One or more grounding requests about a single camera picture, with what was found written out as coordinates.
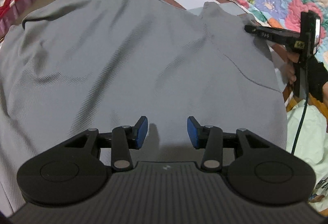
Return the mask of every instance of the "gray fabric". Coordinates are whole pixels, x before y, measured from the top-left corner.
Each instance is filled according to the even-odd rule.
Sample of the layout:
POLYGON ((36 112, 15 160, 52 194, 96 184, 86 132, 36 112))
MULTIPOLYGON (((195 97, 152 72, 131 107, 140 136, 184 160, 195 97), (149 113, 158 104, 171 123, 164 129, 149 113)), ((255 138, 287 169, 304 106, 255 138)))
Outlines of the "gray fabric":
POLYGON ((285 148, 270 58, 265 42, 215 3, 199 17, 160 0, 57 0, 30 13, 0 52, 1 203, 23 204, 15 175, 27 159, 89 127, 109 132, 142 115, 149 134, 134 162, 199 161, 190 115, 285 148))

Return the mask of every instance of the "light green cloth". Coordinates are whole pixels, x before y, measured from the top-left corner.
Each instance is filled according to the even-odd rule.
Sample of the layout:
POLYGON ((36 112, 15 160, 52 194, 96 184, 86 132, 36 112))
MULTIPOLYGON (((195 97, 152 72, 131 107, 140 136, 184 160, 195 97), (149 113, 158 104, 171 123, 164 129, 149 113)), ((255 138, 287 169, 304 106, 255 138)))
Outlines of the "light green cloth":
MULTIPOLYGON (((302 100, 287 113, 287 151, 291 152, 295 135, 300 124, 305 101, 302 100)), ((315 171, 316 185, 313 194, 325 195, 321 202, 310 203, 317 211, 328 208, 328 136, 327 122, 324 115, 315 106, 308 106, 297 141, 295 156, 308 163, 315 171)))

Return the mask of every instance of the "hand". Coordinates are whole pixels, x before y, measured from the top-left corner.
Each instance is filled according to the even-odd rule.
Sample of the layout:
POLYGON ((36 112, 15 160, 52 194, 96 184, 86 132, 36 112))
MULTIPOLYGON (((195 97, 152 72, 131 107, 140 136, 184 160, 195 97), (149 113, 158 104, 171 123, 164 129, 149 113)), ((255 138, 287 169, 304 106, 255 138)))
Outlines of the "hand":
POLYGON ((328 107, 328 82, 322 87, 323 103, 328 107))
POLYGON ((294 52, 287 52, 288 62, 286 64, 286 72, 289 83, 292 85, 296 81, 293 63, 297 63, 300 55, 294 52))

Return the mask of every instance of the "black wire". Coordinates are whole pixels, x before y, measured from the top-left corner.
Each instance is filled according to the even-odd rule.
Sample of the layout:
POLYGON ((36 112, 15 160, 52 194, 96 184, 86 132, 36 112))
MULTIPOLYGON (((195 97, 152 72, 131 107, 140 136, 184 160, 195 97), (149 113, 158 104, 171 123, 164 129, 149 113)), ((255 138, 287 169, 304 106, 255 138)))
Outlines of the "black wire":
POLYGON ((298 125, 298 129, 296 132, 296 136, 295 136, 295 140, 294 140, 294 144, 293 144, 293 148, 292 148, 292 152, 291 154, 294 155, 295 152, 295 148, 296 148, 296 144, 297 144, 297 140, 298 137, 300 135, 301 132, 301 128, 302 128, 302 124, 304 121, 304 117, 305 117, 305 113, 306 113, 306 108, 307 108, 307 104, 308 104, 308 100, 309 100, 309 83, 308 83, 308 62, 306 61, 305 63, 305 91, 306 91, 306 99, 305 99, 305 105, 304 105, 304 109, 303 109, 303 114, 301 117, 301 121, 300 124, 298 125))

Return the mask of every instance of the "black clamp tool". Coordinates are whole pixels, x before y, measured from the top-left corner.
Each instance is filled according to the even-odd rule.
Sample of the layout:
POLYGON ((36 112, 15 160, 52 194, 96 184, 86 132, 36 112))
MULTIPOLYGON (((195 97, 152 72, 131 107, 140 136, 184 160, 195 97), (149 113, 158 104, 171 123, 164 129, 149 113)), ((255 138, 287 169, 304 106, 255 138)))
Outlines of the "black clamp tool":
POLYGON ((247 129, 225 133, 187 120, 196 162, 137 162, 148 121, 112 133, 88 129, 24 163, 17 182, 26 204, 9 219, 14 224, 324 224, 307 200, 315 174, 304 161, 247 129), (100 149, 112 149, 111 166, 100 149), (235 160, 223 166, 223 148, 235 160))
POLYGON ((320 17, 315 12, 301 12, 301 31, 294 32, 279 28, 270 28, 254 25, 245 25, 247 33, 256 34, 258 37, 274 43, 283 44, 289 51, 299 53, 298 63, 294 63, 296 82, 293 92, 300 96, 300 69, 305 70, 307 82, 307 60, 318 51, 320 41, 320 17))

